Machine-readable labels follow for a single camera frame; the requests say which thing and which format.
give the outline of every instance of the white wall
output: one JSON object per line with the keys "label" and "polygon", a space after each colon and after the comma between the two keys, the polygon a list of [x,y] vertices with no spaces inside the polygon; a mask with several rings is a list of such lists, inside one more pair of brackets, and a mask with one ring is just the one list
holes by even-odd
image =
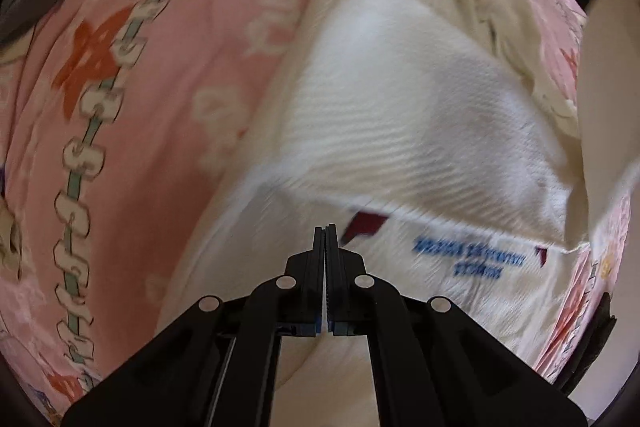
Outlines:
{"label": "white wall", "polygon": [[571,395],[591,419],[596,419],[616,396],[640,352],[640,189],[636,189],[631,199],[631,223],[611,312],[618,323],[602,353]]}

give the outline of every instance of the round metal screw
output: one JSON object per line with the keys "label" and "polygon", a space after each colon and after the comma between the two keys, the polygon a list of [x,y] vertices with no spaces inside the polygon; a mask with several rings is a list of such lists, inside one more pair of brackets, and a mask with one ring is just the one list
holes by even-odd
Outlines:
{"label": "round metal screw", "polygon": [[198,301],[198,308],[204,312],[214,312],[220,306],[220,301],[214,296],[207,295]]}
{"label": "round metal screw", "polygon": [[281,290],[290,290],[296,285],[296,280],[289,275],[283,275],[276,280],[276,286]]}
{"label": "round metal screw", "polygon": [[370,275],[358,275],[353,282],[359,288],[371,288],[376,283],[376,280]]}
{"label": "round metal screw", "polygon": [[431,301],[431,307],[438,313],[447,313],[451,309],[451,302],[444,297],[436,297]]}

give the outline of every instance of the pink blanket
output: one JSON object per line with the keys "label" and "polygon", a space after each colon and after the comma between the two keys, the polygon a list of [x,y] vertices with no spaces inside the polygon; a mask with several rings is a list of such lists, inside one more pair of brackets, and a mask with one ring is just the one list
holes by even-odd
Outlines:
{"label": "pink blanket", "polygon": [[[530,1],[547,70],[575,100],[585,15],[574,0]],[[0,267],[0,349],[53,422],[150,340],[306,2],[63,0],[26,58],[0,66],[6,202],[22,238],[19,269]],[[545,376],[613,284],[627,219],[628,205],[606,259],[580,259]]]}

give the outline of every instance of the pink bedsheet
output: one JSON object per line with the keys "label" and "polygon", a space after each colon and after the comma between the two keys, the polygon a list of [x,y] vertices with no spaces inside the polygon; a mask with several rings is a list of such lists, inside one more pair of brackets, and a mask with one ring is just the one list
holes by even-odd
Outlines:
{"label": "pink bedsheet", "polygon": [[[585,15],[530,0],[544,63],[575,100]],[[164,289],[250,125],[307,0],[63,0],[0,66],[6,201],[20,270],[0,268],[0,349],[55,422],[151,338]],[[585,251],[539,370],[553,378],[615,281]]]}

